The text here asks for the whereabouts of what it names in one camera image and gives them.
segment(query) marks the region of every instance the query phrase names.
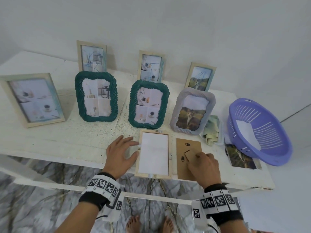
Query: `marble floor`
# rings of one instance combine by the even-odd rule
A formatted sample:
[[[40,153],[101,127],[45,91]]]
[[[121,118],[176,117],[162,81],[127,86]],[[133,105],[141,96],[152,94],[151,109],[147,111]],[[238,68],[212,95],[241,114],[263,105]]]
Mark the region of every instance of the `marble floor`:
[[[25,163],[27,159],[16,158]],[[100,170],[55,162],[37,161],[33,169],[61,184],[85,186]],[[197,183],[176,180],[138,178],[126,174],[119,179],[124,191],[177,197],[199,188]],[[2,233],[54,232],[77,205],[80,192],[48,190],[16,185],[0,173],[0,229]],[[158,232],[165,215],[174,222],[175,232],[202,232],[194,228],[191,206],[159,201],[125,198],[121,217],[116,223],[96,220],[91,232],[125,232],[131,215],[140,215],[141,232]]]

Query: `dark green wavy frame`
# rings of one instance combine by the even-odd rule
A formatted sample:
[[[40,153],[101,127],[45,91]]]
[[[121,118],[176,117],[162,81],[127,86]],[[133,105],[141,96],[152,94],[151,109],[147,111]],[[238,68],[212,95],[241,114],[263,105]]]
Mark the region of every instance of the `dark green wavy frame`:
[[[158,121],[156,122],[156,124],[138,123],[134,121],[135,116],[136,116],[137,92],[142,87],[148,88],[148,89],[158,89],[163,93],[163,96],[161,98],[161,106],[159,110]],[[131,97],[131,100],[130,100],[130,105],[128,108],[128,121],[133,127],[158,129],[163,124],[167,102],[169,100],[169,89],[164,83],[153,83],[153,82],[147,82],[144,80],[138,80],[132,86],[130,97]]]
[[[95,79],[105,79],[110,82],[109,89],[110,89],[110,106],[111,106],[111,114],[108,117],[99,116],[99,117],[92,117],[86,114],[86,108],[84,105],[84,91],[82,88],[82,82],[85,78],[95,80]],[[79,114],[83,118],[84,121],[87,122],[112,122],[118,116],[118,91],[117,91],[117,81],[110,73],[107,72],[88,72],[82,71],[76,75],[75,78],[75,87],[76,87],[76,96],[78,101],[79,107]]]

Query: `wooden picture frame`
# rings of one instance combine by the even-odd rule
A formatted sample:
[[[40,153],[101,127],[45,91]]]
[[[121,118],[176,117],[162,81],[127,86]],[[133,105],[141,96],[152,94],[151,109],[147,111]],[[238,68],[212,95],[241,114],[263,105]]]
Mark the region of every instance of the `wooden picture frame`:
[[[91,83],[95,83],[96,86],[88,86],[88,89],[90,90],[89,94],[85,94],[83,90],[83,87],[86,87],[83,82],[85,79],[95,80],[95,82],[92,81]],[[99,82],[98,79],[105,80],[105,83],[109,83],[107,84],[108,86],[100,87],[99,84],[103,82]],[[112,76],[108,72],[95,73],[82,71],[76,75],[75,87],[79,114],[84,121],[112,122],[116,119],[116,117],[118,116],[118,91],[117,81],[114,76]],[[94,116],[90,114],[90,108],[88,107],[89,110],[86,108],[86,105],[89,102],[94,103],[94,107],[91,106],[91,108],[94,108]]]
[[[49,73],[4,75],[0,81],[26,128],[66,120]]]
[[[140,91],[141,88],[144,88],[147,90],[149,89],[159,90],[162,93],[161,104],[160,105],[157,104],[158,102],[153,103],[154,101],[158,101],[158,100],[153,100],[153,97],[146,96],[145,98],[144,96],[146,94],[144,94],[143,99],[139,100],[138,92]],[[128,121],[133,127],[158,129],[163,124],[168,100],[169,100],[169,89],[165,84],[152,83],[152,82],[147,82],[143,80],[138,80],[134,82],[131,88],[131,93],[130,93],[130,104],[128,108]],[[142,113],[140,113],[140,120],[138,120],[136,116],[137,109],[142,110]]]
[[[191,62],[185,88],[191,87],[200,91],[207,92],[212,83],[215,71],[216,67]]]
[[[150,56],[149,60],[155,61],[153,63],[148,63],[148,56]],[[144,80],[147,82],[154,82],[154,83],[160,83],[162,81],[162,74],[164,70],[164,64],[165,64],[165,55],[163,54],[157,54],[155,52],[151,51],[139,51],[139,58],[138,58],[138,74],[137,74],[137,80]]]
[[[89,72],[107,72],[107,46],[104,44],[95,44],[84,41],[77,40],[77,50],[78,50],[78,64],[79,64],[79,72],[81,71],[89,71]],[[97,52],[95,55],[94,52],[91,53],[89,47],[96,47],[99,49],[103,49],[102,52]]]
[[[141,151],[141,144],[142,144],[142,134],[146,133],[156,133],[156,134],[163,134],[167,135],[168,138],[168,168],[169,168],[169,174],[168,175],[158,175],[158,174],[149,174],[149,173],[140,173],[138,172],[139,169],[139,161],[140,161],[140,151]],[[135,176],[138,177],[145,177],[145,178],[155,178],[155,179],[172,179],[172,172],[173,172],[173,164],[172,164],[172,152],[171,152],[171,137],[168,132],[160,131],[160,130],[140,130],[140,136],[139,136],[139,146],[138,146],[138,158],[136,160],[136,167],[135,167]]]
[[[203,132],[215,104],[213,93],[184,88],[177,97],[169,123],[171,129],[175,132],[199,135]]]

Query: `purple basket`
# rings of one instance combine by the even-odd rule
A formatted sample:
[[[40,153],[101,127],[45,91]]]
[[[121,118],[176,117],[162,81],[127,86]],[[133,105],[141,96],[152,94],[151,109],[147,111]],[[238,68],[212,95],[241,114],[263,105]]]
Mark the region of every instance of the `purple basket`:
[[[252,146],[241,134],[236,120],[250,123],[261,150]],[[267,164],[286,164],[293,147],[278,119],[255,101],[239,98],[229,106],[228,132],[231,142],[242,153],[259,158]]]

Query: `white table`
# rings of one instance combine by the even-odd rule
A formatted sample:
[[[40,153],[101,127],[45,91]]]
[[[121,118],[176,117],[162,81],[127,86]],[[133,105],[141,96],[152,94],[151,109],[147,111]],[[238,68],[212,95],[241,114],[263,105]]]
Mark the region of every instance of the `white table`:
[[[108,70],[117,80],[119,115],[113,122],[85,122],[78,112],[74,79],[78,73],[78,63],[64,61],[45,55],[22,51],[0,66],[0,75],[51,73],[60,102],[66,117],[65,122],[24,128],[19,123],[4,91],[0,88],[0,171],[14,177],[17,184],[28,184],[43,188],[60,188],[82,191],[84,187],[62,185],[52,182],[29,168],[30,163],[21,167],[20,163],[5,155],[68,163],[94,168],[103,168],[106,161],[105,149],[119,135],[134,136],[138,141],[140,128],[134,128],[128,122],[129,93],[136,75]],[[184,84],[163,81],[170,91],[164,123],[160,129],[169,131],[172,136],[173,179],[177,179],[176,138],[203,141],[199,136],[176,133],[169,127],[169,121],[180,91]],[[226,122],[228,107],[236,100],[235,94],[210,90],[216,96],[216,105],[212,114]],[[274,183],[266,164],[261,162],[262,170],[232,167],[224,152],[224,146],[212,147],[201,143],[202,151],[213,153],[219,161],[222,181],[229,183],[228,188],[238,190],[274,189]],[[131,147],[127,156],[137,147]],[[134,173],[133,166],[129,172]],[[125,196],[161,200],[179,204],[191,204],[189,200],[126,193]]]

